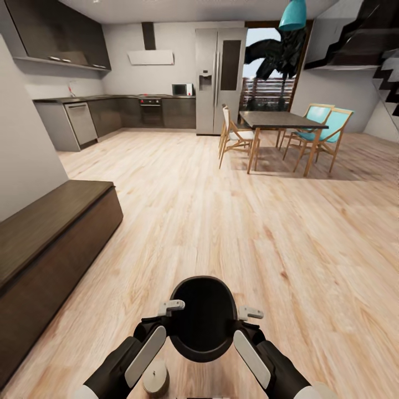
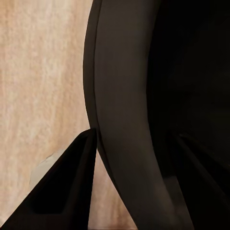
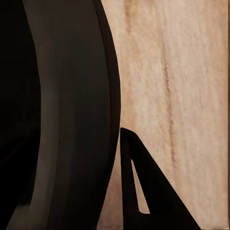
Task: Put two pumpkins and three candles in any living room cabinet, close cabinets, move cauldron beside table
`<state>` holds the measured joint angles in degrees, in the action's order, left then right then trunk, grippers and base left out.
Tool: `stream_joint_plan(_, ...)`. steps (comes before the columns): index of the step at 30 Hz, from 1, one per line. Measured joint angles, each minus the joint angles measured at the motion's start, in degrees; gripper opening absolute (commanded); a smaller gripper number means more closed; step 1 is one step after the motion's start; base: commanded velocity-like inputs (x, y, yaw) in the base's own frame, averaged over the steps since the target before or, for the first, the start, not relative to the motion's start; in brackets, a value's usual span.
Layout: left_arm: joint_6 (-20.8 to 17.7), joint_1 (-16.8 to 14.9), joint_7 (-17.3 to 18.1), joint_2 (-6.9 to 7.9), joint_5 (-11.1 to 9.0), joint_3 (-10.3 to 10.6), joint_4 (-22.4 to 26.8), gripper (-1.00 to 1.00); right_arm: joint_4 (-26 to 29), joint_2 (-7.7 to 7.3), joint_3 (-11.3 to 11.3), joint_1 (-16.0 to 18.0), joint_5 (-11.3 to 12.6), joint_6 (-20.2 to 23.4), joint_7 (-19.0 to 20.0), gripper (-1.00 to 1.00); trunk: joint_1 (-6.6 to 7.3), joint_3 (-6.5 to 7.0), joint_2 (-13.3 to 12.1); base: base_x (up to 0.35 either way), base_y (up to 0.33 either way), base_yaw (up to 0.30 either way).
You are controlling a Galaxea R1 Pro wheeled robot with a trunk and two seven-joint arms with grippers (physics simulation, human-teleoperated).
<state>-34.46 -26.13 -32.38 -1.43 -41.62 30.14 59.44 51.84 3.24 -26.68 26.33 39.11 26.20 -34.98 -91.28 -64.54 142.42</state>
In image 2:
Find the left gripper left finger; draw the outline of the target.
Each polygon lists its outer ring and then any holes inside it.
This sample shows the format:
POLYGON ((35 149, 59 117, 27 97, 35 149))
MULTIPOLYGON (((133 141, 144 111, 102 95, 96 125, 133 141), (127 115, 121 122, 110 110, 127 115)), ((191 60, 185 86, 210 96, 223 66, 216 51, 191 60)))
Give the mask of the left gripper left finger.
POLYGON ((87 230, 96 150, 96 128, 81 132, 0 230, 87 230))

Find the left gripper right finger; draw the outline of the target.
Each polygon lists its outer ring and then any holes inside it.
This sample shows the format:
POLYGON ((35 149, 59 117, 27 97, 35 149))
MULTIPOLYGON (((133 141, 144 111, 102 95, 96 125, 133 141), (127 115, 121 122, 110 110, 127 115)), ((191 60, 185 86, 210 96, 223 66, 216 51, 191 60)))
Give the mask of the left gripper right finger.
POLYGON ((230 166, 178 129, 165 146, 195 230, 230 230, 230 166))

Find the pillar candle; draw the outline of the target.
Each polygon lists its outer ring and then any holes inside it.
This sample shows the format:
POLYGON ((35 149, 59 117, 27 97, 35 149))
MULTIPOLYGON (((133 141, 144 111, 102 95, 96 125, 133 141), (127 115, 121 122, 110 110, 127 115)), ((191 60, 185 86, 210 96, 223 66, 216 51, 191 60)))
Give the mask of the pillar candle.
POLYGON ((60 148, 44 161, 42 161, 36 169, 32 172, 29 182, 29 192, 31 192, 34 187, 39 183, 39 181, 44 177, 44 175, 50 170, 50 168, 55 164, 59 157, 64 153, 67 148, 60 148))

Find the cauldron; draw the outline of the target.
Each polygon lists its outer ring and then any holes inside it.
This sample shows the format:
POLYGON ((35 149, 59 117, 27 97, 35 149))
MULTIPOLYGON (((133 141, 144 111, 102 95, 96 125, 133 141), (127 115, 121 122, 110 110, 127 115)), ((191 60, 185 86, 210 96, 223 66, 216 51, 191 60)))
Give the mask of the cauldron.
POLYGON ((168 127, 230 166, 230 0, 93 0, 83 89, 97 149, 138 230, 195 230, 168 127))

